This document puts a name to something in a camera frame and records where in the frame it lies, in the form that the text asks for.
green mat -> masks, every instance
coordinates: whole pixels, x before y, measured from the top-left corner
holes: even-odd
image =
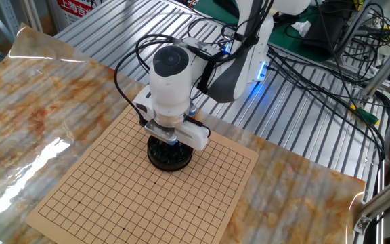
[[[233,16],[232,14],[224,10],[222,7],[217,5],[215,2],[213,2],[213,0],[200,0],[194,6],[194,9],[228,24],[235,24],[238,21],[238,19],[235,16]],[[308,20],[310,23],[313,23],[316,20],[317,16],[318,16],[317,9],[314,7],[309,7],[306,12],[299,15],[300,18],[298,22],[305,22],[306,20]],[[299,35],[299,32],[297,32],[297,30],[295,30],[293,27],[288,28],[288,34],[291,35],[292,37],[287,36],[285,34],[285,29],[290,24],[292,24],[292,22],[284,24],[283,26],[280,26],[278,28],[275,28],[274,31],[272,32],[272,35],[270,36],[269,42],[277,45],[278,47],[282,47],[284,49],[287,49],[288,51],[291,51],[305,58],[309,58],[310,60],[316,62],[321,62],[329,59],[329,56],[320,55],[314,53],[311,50],[301,47],[300,44],[302,40],[292,38],[292,37],[301,37]]]

wooden go board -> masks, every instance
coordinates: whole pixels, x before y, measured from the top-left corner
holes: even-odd
[[[168,173],[149,162],[148,136],[127,108],[26,223],[57,243],[219,243],[259,155],[212,132]]]

red sign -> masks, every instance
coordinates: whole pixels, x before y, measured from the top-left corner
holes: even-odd
[[[91,6],[79,3],[76,0],[57,0],[57,2],[62,10],[78,17],[83,17],[85,14],[88,14],[91,10],[93,10]]]

table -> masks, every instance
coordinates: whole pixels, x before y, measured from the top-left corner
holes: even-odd
[[[100,63],[115,68],[120,58],[130,52],[143,35],[163,33],[183,38],[187,35],[188,24],[199,17],[175,1],[109,1],[56,37]],[[191,34],[201,41],[213,42],[221,38],[220,30],[220,26],[214,23],[201,22],[191,30]],[[152,54],[160,47],[148,47],[141,52],[147,64],[151,63]],[[347,95],[341,82],[330,73],[309,65],[290,64],[314,83],[342,96]],[[121,72],[143,84],[149,82],[148,74],[135,56],[130,57]],[[362,124],[332,101],[325,97],[321,99],[326,103],[320,104],[273,70],[268,72],[265,81],[248,84],[237,101],[218,104],[207,96],[201,96],[194,102],[205,113],[320,165],[365,180],[366,192],[371,197],[378,169],[374,144],[341,118],[332,116],[326,104],[365,130]],[[366,109],[381,119],[377,128],[384,135],[386,113],[383,107],[378,106],[380,101],[371,102],[375,104],[368,104]]]
[[[0,64],[0,240],[4,243],[50,242],[24,219],[127,107],[114,88],[113,74],[71,46],[21,26],[13,49]],[[131,99],[144,86],[122,74],[118,81]],[[196,118],[260,155],[224,243],[263,240],[266,233],[273,241],[293,243],[351,241],[363,181],[206,113],[199,112]]]

black clamp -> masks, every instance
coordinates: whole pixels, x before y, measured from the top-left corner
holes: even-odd
[[[234,33],[234,40],[244,43],[247,47],[258,44],[259,37],[245,37],[239,33]]]

